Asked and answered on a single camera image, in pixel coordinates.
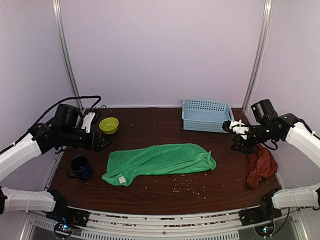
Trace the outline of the green towel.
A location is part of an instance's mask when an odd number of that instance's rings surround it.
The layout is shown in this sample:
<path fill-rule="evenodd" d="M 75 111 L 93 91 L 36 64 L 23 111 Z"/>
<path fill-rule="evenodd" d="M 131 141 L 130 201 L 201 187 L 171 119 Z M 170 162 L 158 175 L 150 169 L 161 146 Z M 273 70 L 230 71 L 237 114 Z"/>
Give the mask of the green towel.
<path fill-rule="evenodd" d="M 191 174 L 215 170 L 210 151 L 193 143 L 153 145 L 111 152 L 101 179 L 112 186 L 128 187 L 138 176 Z"/>

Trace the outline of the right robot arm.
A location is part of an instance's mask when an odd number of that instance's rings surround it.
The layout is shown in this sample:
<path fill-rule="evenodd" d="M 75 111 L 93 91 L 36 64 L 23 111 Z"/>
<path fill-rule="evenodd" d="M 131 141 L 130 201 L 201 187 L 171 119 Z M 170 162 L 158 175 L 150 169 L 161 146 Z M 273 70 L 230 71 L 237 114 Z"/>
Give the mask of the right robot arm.
<path fill-rule="evenodd" d="M 292 113 L 278 115 L 269 99 L 263 99 L 251 106 L 257 125 L 241 120 L 229 120 L 222 124 L 224 131 L 234 134 L 231 150 L 245 154 L 252 153 L 256 144 L 274 145 L 283 141 L 297 148 L 317 166 L 320 164 L 320 138 L 306 122 Z M 273 190 L 265 194 L 256 210 L 259 220 L 266 221 L 277 210 L 283 208 L 320 208 L 320 185 Z"/>

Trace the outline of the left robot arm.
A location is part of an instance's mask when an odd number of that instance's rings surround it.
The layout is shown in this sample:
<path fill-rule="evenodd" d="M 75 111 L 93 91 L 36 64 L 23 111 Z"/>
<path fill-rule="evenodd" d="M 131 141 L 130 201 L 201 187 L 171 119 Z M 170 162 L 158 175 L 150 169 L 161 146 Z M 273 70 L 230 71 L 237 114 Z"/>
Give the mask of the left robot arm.
<path fill-rule="evenodd" d="M 51 149 L 72 147 L 92 152 L 106 149 L 112 145 L 112 140 L 102 132 L 91 130 L 99 117 L 96 110 L 82 115 L 79 108 L 59 103 L 53 118 L 46 123 L 37 120 L 19 139 L 1 150 L 0 178 L 3 180 L 29 160 Z M 2 186 L 0 212 L 13 211 L 43 211 L 61 222 L 72 218 L 67 199 L 56 190 L 25 191 Z"/>

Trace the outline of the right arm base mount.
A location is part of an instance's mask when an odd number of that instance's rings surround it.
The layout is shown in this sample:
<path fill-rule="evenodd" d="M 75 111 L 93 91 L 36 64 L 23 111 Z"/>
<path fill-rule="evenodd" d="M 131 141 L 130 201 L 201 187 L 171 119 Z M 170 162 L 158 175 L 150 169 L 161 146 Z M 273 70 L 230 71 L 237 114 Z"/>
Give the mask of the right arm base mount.
<path fill-rule="evenodd" d="M 260 206 L 243 208 L 239 212 L 242 226 L 256 225 L 282 216 L 280 209 L 263 210 Z"/>

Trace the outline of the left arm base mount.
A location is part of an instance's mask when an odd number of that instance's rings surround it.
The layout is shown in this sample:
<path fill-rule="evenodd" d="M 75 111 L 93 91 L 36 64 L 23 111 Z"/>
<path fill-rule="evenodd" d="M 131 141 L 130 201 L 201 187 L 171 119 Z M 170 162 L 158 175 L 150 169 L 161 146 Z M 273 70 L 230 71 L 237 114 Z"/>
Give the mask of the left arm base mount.
<path fill-rule="evenodd" d="M 67 208 L 66 214 L 59 216 L 55 211 L 46 212 L 45 216 L 48 219 L 54 220 L 60 224 L 66 224 L 71 227 L 86 227 L 89 220 L 90 213 L 85 210 L 75 208 Z"/>

